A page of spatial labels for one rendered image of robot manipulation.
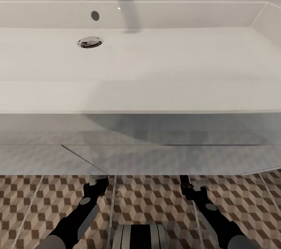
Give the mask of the mousetrap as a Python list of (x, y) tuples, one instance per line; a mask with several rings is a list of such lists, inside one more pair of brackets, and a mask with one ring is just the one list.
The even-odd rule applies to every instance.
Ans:
[[(105, 178), (104, 178), (104, 179), (99, 179), (99, 180), (97, 180), (97, 181), (102, 181), (102, 180), (105, 180)], [(104, 194), (105, 194), (105, 192), (100, 192), (100, 193), (99, 193), (99, 196), (100, 196), (100, 195), (104, 195)]]
[(181, 181), (181, 185), (184, 188), (191, 188), (189, 178), (187, 175), (180, 175), (180, 181)]

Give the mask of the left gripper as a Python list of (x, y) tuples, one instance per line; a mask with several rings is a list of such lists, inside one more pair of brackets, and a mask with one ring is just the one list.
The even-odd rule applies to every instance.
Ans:
[(95, 185), (92, 185), (90, 186), (89, 183), (87, 184), (84, 184), (83, 188), (84, 188), (84, 195), (91, 191), (91, 190), (94, 190), (98, 193), (100, 192), (105, 192), (106, 191), (106, 188), (107, 186), (109, 186), (109, 183), (108, 183), (108, 177), (105, 179), (105, 180), (102, 180), (102, 181), (98, 181)]

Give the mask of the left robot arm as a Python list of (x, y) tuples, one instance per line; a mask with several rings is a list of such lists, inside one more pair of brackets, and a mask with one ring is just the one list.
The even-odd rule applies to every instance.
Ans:
[[(104, 178), (105, 180), (97, 181)], [(84, 197), (77, 209), (64, 217), (35, 249), (72, 249), (96, 218), (99, 193), (105, 192), (107, 186), (108, 175), (90, 176), (90, 182), (83, 186)]]

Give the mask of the robot trunk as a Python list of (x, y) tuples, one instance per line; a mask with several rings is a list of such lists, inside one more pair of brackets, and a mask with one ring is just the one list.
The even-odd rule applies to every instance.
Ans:
[(169, 249), (162, 224), (119, 224), (112, 249)]

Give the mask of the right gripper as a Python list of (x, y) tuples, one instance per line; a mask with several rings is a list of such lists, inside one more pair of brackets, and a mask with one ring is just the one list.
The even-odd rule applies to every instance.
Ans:
[(196, 200), (200, 197), (200, 196), (204, 196), (206, 198), (208, 198), (207, 196), (207, 190), (204, 186), (201, 186), (201, 191), (195, 191), (193, 189), (193, 184), (190, 184), (191, 188), (184, 188), (181, 185), (181, 191), (182, 191), (182, 195), (186, 196), (187, 200), (194, 200), (195, 204), (196, 204)]

